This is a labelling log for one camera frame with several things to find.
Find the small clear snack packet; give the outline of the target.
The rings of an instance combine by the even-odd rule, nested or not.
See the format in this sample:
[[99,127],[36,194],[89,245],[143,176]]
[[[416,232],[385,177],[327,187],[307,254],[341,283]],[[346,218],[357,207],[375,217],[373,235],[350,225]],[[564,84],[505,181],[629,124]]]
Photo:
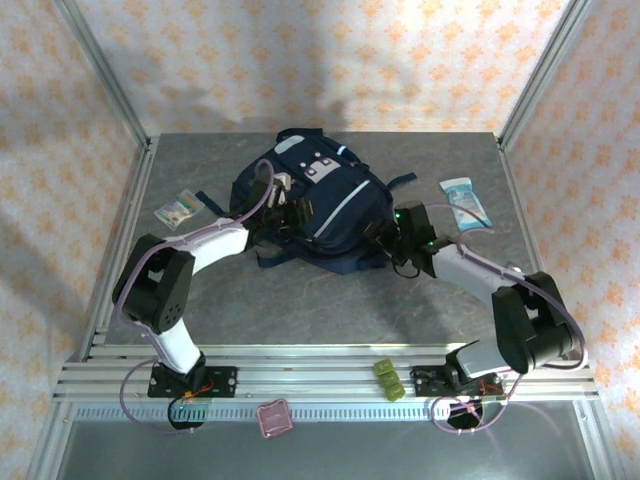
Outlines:
[[171,201],[154,211],[154,216],[172,231],[181,223],[197,215],[205,207],[189,189],[177,194]]

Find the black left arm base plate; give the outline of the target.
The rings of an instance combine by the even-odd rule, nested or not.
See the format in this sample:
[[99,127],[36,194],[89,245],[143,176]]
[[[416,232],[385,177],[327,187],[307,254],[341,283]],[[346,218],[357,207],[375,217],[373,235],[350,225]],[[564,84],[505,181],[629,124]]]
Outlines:
[[234,398],[238,368],[204,365],[188,374],[179,374],[164,365],[155,365],[149,381],[150,398]]

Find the navy blue backpack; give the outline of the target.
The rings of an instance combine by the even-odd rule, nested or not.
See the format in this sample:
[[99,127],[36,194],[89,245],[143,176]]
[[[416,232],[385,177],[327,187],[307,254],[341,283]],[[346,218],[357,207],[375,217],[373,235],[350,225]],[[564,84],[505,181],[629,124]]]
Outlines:
[[290,189],[283,193],[287,205],[303,200],[311,206],[300,223],[287,221],[265,232],[264,239],[281,252],[259,256],[261,268],[293,259],[341,275],[386,266],[387,256],[366,238],[365,230],[395,219],[392,191],[416,180],[415,173],[385,182],[320,128],[285,129],[261,157],[272,164],[276,175],[290,181]]

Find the aluminium frame post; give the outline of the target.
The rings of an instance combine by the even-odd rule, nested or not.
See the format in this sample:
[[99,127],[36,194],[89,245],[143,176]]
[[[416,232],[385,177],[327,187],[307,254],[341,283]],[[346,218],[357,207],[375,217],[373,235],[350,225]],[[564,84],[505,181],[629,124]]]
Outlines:
[[515,144],[579,33],[592,3],[593,0],[569,0],[503,130],[497,136],[497,143],[502,151],[507,152]]
[[77,1],[53,0],[53,3],[69,26],[81,50],[91,64],[100,84],[112,101],[117,113],[123,120],[138,148],[146,150],[150,144],[150,137],[142,126],[124,88],[112,69],[104,50],[95,37]]

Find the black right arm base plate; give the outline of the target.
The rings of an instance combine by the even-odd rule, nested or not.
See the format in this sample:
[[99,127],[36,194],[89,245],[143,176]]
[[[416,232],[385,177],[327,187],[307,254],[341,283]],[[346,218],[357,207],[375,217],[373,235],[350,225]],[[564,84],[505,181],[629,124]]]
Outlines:
[[417,397],[484,397],[504,395],[500,377],[489,373],[477,378],[466,377],[453,367],[414,366],[410,378]]

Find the pink translucent square tile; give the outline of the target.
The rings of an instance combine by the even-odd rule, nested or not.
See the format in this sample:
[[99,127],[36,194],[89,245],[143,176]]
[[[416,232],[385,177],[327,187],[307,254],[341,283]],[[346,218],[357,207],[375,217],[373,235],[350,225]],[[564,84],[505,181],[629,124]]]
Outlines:
[[282,398],[258,406],[256,416],[265,439],[275,438],[294,428],[289,404]]

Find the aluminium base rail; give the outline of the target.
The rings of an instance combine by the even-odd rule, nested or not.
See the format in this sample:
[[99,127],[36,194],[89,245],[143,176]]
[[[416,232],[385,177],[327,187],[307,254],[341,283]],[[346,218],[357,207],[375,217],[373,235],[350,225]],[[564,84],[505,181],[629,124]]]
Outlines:
[[[414,399],[410,370],[441,365],[453,345],[206,345],[210,365],[238,369],[236,397],[241,401],[377,402],[384,398],[373,371],[390,359]],[[154,351],[143,345],[95,345],[83,362],[64,364],[54,396],[67,401],[109,401],[124,389],[129,398],[147,393],[151,371],[141,363]]]

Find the blue white wet wipes pack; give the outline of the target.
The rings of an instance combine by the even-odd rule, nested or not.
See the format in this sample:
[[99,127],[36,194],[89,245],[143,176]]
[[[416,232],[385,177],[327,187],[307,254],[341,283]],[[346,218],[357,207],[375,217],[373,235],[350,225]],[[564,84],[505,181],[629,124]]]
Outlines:
[[461,232],[493,227],[469,177],[441,181],[440,187],[447,196],[448,202],[455,206],[454,216]]

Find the aluminium side rail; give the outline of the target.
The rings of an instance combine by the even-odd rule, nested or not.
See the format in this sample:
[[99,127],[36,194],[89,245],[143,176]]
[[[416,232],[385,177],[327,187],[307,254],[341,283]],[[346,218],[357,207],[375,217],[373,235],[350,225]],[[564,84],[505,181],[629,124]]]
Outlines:
[[512,166],[509,162],[506,147],[503,145],[500,139],[496,140],[496,146],[514,203],[514,208],[522,230],[522,235],[529,259],[535,271],[546,271],[546,266],[543,259],[541,258],[539,245],[533,232],[529,215],[526,211],[523,198],[520,194],[516,177],[514,175],[514,170],[512,169]]
[[126,263],[158,143],[158,136],[148,139],[135,160],[125,185],[113,231],[100,267],[100,275],[89,304],[87,328],[78,353],[80,361],[86,361],[95,341],[103,340],[108,333],[113,312],[112,291]]

